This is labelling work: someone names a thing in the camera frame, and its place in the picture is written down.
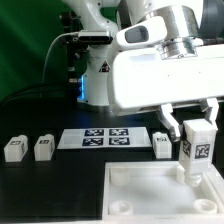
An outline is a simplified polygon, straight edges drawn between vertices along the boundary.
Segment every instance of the black tabletop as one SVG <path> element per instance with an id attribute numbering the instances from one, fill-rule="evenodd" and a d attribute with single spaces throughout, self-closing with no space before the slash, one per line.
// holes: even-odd
<path id="1" fill-rule="evenodd" d="M 200 108 L 179 109 L 181 123 L 202 118 Z M 213 163 L 223 174 L 223 120 Z M 151 138 L 167 132 L 155 113 L 115 117 L 78 108 L 63 98 L 20 99 L 0 110 L 0 218 L 12 222 L 100 220 L 102 217 L 106 162 L 156 161 L 151 147 L 138 149 L 56 150 L 51 161 L 36 162 L 34 145 L 45 134 L 53 134 L 56 145 L 64 129 L 146 127 Z M 21 163 L 6 163 L 4 146 L 11 137 L 24 134 L 29 150 Z M 179 143 L 173 145 L 171 160 L 178 160 Z"/>

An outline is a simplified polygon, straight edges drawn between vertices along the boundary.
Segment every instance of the black cable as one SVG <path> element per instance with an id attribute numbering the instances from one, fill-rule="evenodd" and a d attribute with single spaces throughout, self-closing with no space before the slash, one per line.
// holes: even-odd
<path id="1" fill-rule="evenodd" d="M 43 88 L 43 87 L 52 87 L 52 86 L 67 86 L 68 83 L 67 82 L 60 82 L 60 83 L 48 83 L 48 84 L 35 84 L 35 85 L 31 85 L 31 86 L 28 86 L 28 87 L 25 87 L 25 88 L 22 88 L 20 90 L 16 90 L 15 92 L 11 93 L 10 95 L 6 96 L 4 99 L 2 99 L 0 101 L 0 107 L 2 105 L 4 105 L 6 102 L 8 102 L 9 100 L 15 98 L 15 97 L 19 97 L 21 95 L 23 95 L 23 93 L 25 93 L 26 91 L 30 91 L 30 90 L 33 90 L 33 89 L 37 89 L 37 88 Z M 44 93 L 46 91 L 38 91 L 38 92 L 35 92 L 35 93 Z"/>
<path id="2" fill-rule="evenodd" d="M 41 91 L 41 93 L 53 93 L 53 92 L 62 92 L 65 89 L 57 89 L 57 90 L 48 90 L 48 91 Z M 36 92 L 28 92 L 28 93 L 22 93 L 22 94 L 18 94 L 15 95 L 11 98 L 8 98 L 7 100 L 4 100 L 3 102 L 0 103 L 0 107 L 4 106 L 4 104 L 8 103 L 9 101 L 17 98 L 17 97 L 21 97 L 21 96 L 25 96 L 25 95 L 31 95 L 31 94 L 40 94 L 40 91 L 36 91 Z"/>

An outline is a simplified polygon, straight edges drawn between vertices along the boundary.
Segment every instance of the white cube with marker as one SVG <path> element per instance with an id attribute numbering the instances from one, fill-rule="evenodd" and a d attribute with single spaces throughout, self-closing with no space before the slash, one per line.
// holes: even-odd
<path id="1" fill-rule="evenodd" d="M 157 159 L 170 159 L 172 156 L 172 144 L 167 136 L 157 132 L 153 134 L 153 149 Z"/>
<path id="2" fill-rule="evenodd" d="M 34 155 L 36 161 L 49 161 L 55 150 L 55 141 L 53 135 L 40 136 L 34 146 Z"/>
<path id="3" fill-rule="evenodd" d="M 28 138 L 25 135 L 13 137 L 4 148 L 6 162 L 21 162 L 28 150 Z"/>

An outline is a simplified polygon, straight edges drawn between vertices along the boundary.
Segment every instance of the cable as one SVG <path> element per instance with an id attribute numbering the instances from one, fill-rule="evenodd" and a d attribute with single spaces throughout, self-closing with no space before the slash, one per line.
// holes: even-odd
<path id="1" fill-rule="evenodd" d="M 5 102 L 8 102 L 8 100 L 14 98 L 14 97 L 17 97 L 19 95 L 21 95 L 22 93 L 26 92 L 26 91 L 29 91 L 29 90 L 33 90 L 33 89 L 37 89 L 37 88 L 43 88 L 43 87 L 52 87 L 52 86 L 66 86 L 68 85 L 67 82 L 60 82 L 60 83 L 46 83 L 46 84 L 35 84 L 35 85 L 31 85 L 29 87 L 25 87 L 25 88 L 22 88 L 20 90 L 16 90 L 15 92 L 11 93 L 10 95 L 6 96 L 4 99 L 2 99 L 0 101 L 0 106 L 2 104 L 5 104 Z"/>
<path id="2" fill-rule="evenodd" d="M 66 36 L 75 36 L 77 35 L 78 32 L 72 32 L 72 33 L 64 33 L 64 34 L 61 34 L 59 35 L 58 37 L 56 37 L 54 39 L 54 41 L 51 43 L 49 49 L 48 49 L 48 52 L 47 52 L 47 56 L 46 56 L 46 59 L 45 59 L 45 62 L 44 62 L 44 69 L 43 69 L 43 75 L 42 75 L 42 83 L 45 82 L 45 77 L 46 77 L 46 68 L 47 68 L 47 64 L 48 64 L 48 60 L 49 60 L 49 57 L 50 57 L 50 54 L 51 54 L 51 51 L 55 45 L 55 43 L 62 37 L 66 37 Z"/>
<path id="3" fill-rule="evenodd" d="M 51 92 L 62 92 L 64 91 L 64 89 L 57 89 L 57 90 L 48 90 L 48 91 L 41 91 L 41 93 L 51 93 Z M 37 94 L 40 93 L 40 91 L 36 91 L 36 92 L 29 92 L 29 93 L 22 93 L 22 94 L 18 94 L 15 95 L 11 98 L 8 98 L 7 100 L 4 100 L 3 102 L 0 103 L 0 107 L 4 106 L 4 104 L 6 104 L 7 102 L 9 102 L 10 100 L 13 100 L 17 97 L 21 97 L 21 96 L 25 96 L 25 95 L 30 95 L 30 94 Z"/>

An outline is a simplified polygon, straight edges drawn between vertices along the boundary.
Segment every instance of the white plastic part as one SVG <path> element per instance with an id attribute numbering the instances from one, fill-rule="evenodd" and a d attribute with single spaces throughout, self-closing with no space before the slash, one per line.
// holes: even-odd
<path id="1" fill-rule="evenodd" d="M 147 41 L 142 42 L 136 42 L 136 43 L 128 43 L 126 36 L 128 31 L 136 29 L 138 27 L 141 27 L 139 29 L 143 29 L 143 27 L 148 32 L 148 39 Z M 131 33 L 133 36 L 139 36 L 141 39 L 141 33 L 142 31 L 138 30 Z M 143 21 L 141 23 L 138 23 L 137 25 L 131 26 L 127 29 L 121 30 L 117 33 L 116 37 L 114 38 L 110 50 L 108 52 L 108 63 L 110 65 L 113 64 L 114 58 L 117 56 L 119 52 L 127 51 L 127 50 L 133 50 L 133 49 L 141 49 L 145 48 L 147 46 L 158 44 L 159 42 L 163 41 L 167 36 L 167 29 L 164 22 L 164 19 L 160 16 L 156 16 L 153 18 L 150 18 L 146 21 Z"/>
<path id="2" fill-rule="evenodd" d="M 224 96 L 224 45 L 199 47 L 197 53 L 172 60 L 162 60 L 154 48 L 118 54 L 108 75 L 111 109 L 118 115 L 134 114 Z"/>
<path id="3" fill-rule="evenodd" d="M 109 205 L 110 215 L 132 215 L 133 205 L 128 201 L 115 201 Z"/>
<path id="4" fill-rule="evenodd" d="M 180 184 L 185 185 L 185 175 L 184 175 L 184 168 L 181 165 L 177 166 L 177 182 Z"/>
<path id="5" fill-rule="evenodd" d="M 48 161 L 55 150 L 53 135 L 40 136 L 34 146 L 34 155 L 36 161 Z"/>
<path id="6" fill-rule="evenodd" d="M 156 132 L 153 137 L 153 149 L 157 159 L 170 159 L 172 156 L 172 145 L 167 134 Z"/>
<path id="7" fill-rule="evenodd" d="M 20 162 L 28 150 L 28 138 L 25 135 L 13 137 L 4 148 L 6 162 Z"/>
<path id="8" fill-rule="evenodd" d="M 125 165 L 110 168 L 110 180 L 115 186 L 126 186 L 130 183 L 130 170 Z"/>
<path id="9" fill-rule="evenodd" d="M 201 174 L 210 170 L 217 130 L 205 119 L 183 124 L 187 139 L 181 142 L 179 162 L 185 169 L 186 184 L 197 187 Z"/>
<path id="10" fill-rule="evenodd" d="M 157 9 L 171 5 L 184 5 L 193 9 L 198 26 L 200 27 L 203 13 L 203 4 L 203 0 L 127 0 L 132 25 L 137 24 L 145 15 Z"/>
<path id="11" fill-rule="evenodd" d="M 193 203 L 193 207 L 198 213 L 202 214 L 216 214 L 218 206 L 211 200 L 208 199 L 198 199 Z"/>
<path id="12" fill-rule="evenodd" d="M 130 184 L 116 187 L 110 181 L 110 168 L 127 166 L 131 170 Z M 224 180 L 212 165 L 211 172 L 202 175 L 198 188 L 176 181 L 177 161 L 107 163 L 105 169 L 102 220 L 104 223 L 135 224 L 223 224 Z M 213 201 L 217 214 L 196 212 L 193 202 Z M 116 201 L 131 202 L 133 215 L 111 215 L 109 206 Z"/>

